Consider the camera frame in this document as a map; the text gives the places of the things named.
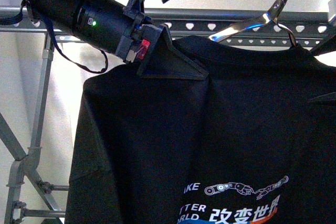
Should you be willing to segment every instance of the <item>metal rack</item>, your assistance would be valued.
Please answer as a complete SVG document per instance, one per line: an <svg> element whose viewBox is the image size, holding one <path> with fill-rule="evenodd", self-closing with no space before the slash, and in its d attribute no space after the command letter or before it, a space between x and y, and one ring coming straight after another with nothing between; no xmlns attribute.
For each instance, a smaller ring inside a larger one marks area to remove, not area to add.
<svg viewBox="0 0 336 224"><path fill-rule="evenodd" d="M0 7L0 16L15 16L19 12L18 7ZM146 13L152 17L155 25L166 23L171 30L174 39L189 35L209 36L231 23L257 17L263 14L259 11L244 10L202 10L202 9L147 9ZM328 13L297 13L283 12L279 21L289 27L295 34L298 43L304 47L316 47L331 35L336 34L335 28L328 23ZM0 113L0 138L14 158L9 176L9 193L5 216L6 224L21 223L24 217L53 217L54 220L44 220L43 223L62 223L60 218L65 217L65 211L61 211L55 202L53 190L68 190L68 186L52 185L42 180L37 173L40 160L40 143L43 129L46 98L50 77L51 62L54 55L54 46L46 33L44 24L33 25L28 18L27 10L24 10L22 22L11 26L1 26L0 32L17 33L44 33L45 44L43 49L43 65L40 74L40 83L37 96L33 135L28 154L24 151L6 120ZM73 36L55 29L57 42L82 42ZM265 26L253 29L233 36L222 42L229 46L265 46L265 47L289 47L290 41L285 31L274 26ZM29 210L24 202L19 201L21 186L24 176L31 181L40 197L46 203L49 211Z"/></svg>

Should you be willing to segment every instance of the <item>white wall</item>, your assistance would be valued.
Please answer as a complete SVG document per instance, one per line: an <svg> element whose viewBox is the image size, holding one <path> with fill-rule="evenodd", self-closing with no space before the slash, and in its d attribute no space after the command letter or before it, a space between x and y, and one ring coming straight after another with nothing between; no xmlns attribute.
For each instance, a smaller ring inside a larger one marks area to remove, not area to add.
<svg viewBox="0 0 336 224"><path fill-rule="evenodd" d="M9 0L0 0L0 5L9 5ZM22 77L20 74L19 54L16 35L0 33L0 113L4 116L14 134L27 151L30 141L30 127L28 124ZM5 218L5 206L9 169L14 161L9 151L0 141L0 222ZM21 201L27 202L33 209L42 209L43 202L29 181L22 187ZM25 223L40 223L27 220Z"/></svg>
<svg viewBox="0 0 336 224"><path fill-rule="evenodd" d="M119 0L126 4L128 0ZM289 0L287 11L327 12L329 0ZM0 5L18 6L21 0L0 0ZM213 8L213 9L263 9L274 0L146 0L152 8ZM36 92L41 67L42 34L0 33L0 112L7 119L25 150L29 145L35 111ZM86 44L64 44L64 52L75 61L90 68L101 69L100 52ZM121 63L109 55L110 69ZM52 64L45 127L42 139L41 163L38 171L42 178L54 184L68 184L79 102L83 82L92 76L64 60L58 53ZM8 189L10 165L13 161L0 141L0 223ZM29 181L23 186L22 201L30 209L46 209ZM65 208L66 193L54 193L58 203ZM25 223L41 223L43 219L26 218Z"/></svg>

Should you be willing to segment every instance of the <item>orange stripe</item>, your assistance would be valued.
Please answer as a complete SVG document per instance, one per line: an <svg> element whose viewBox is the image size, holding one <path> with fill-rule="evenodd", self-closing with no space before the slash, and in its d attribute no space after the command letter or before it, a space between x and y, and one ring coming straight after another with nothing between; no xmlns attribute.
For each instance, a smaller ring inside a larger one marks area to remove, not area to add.
<svg viewBox="0 0 336 224"><path fill-rule="evenodd" d="M263 224L263 223L269 221L277 213L277 211L278 211L278 208L276 208L274 210L274 212L270 216L267 216L265 219L252 221L251 224Z"/></svg>

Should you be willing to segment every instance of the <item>metal hanger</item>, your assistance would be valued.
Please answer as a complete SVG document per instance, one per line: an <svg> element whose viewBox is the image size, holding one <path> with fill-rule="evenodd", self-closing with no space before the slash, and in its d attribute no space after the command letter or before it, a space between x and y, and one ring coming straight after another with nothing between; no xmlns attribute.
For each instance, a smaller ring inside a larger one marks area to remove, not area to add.
<svg viewBox="0 0 336 224"><path fill-rule="evenodd" d="M243 22L234 23L228 26L227 28L225 28L224 30L221 30L220 32L209 36L209 39L215 42L221 42L231 37L232 35L240 33L242 31L246 31L246 30L256 28L256 27L261 27L269 23L274 23L277 26L279 26L281 29L287 31L290 42L292 46L295 47L297 43L296 43L294 33L285 25L278 23L278 17L280 13L282 12L282 10L284 9L286 3L287 3L287 0L276 0L274 4L272 5L272 7L260 17L248 19Z"/></svg>

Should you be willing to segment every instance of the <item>black cable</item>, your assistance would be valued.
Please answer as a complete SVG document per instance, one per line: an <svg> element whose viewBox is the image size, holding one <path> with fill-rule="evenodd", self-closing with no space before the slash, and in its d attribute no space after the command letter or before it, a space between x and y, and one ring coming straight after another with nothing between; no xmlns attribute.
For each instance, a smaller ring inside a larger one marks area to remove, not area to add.
<svg viewBox="0 0 336 224"><path fill-rule="evenodd" d="M27 0L22 0L20 12L18 15L15 15L14 17L10 17L10 18L0 18L0 25L3 25L3 26L14 25L22 21L23 7L26 6L26 1Z"/></svg>
<svg viewBox="0 0 336 224"><path fill-rule="evenodd" d="M47 28L47 31L48 31L49 36L51 38L51 41L54 44L55 48L57 49L57 51L59 52L60 55L62 55L68 61L71 61L72 63L76 64L81 69L83 69L85 71L88 71L90 73L105 73L106 72L106 70L107 70L107 68L109 66L109 62L108 62L107 55L106 55L106 53L103 50L100 50L100 52L104 55L104 58L105 58L105 67L103 69L101 69L100 71L92 71L88 67L83 66L83 65L81 65L81 64L79 64L77 62L74 62L74 61L70 60L65 54L63 54L62 50L57 45L56 38L55 38L55 32L54 32L54 26L53 26L52 21L49 18L47 18L44 15L42 15L42 14L39 14L39 15L40 15L42 21L44 22L44 24L46 25L46 28Z"/></svg>

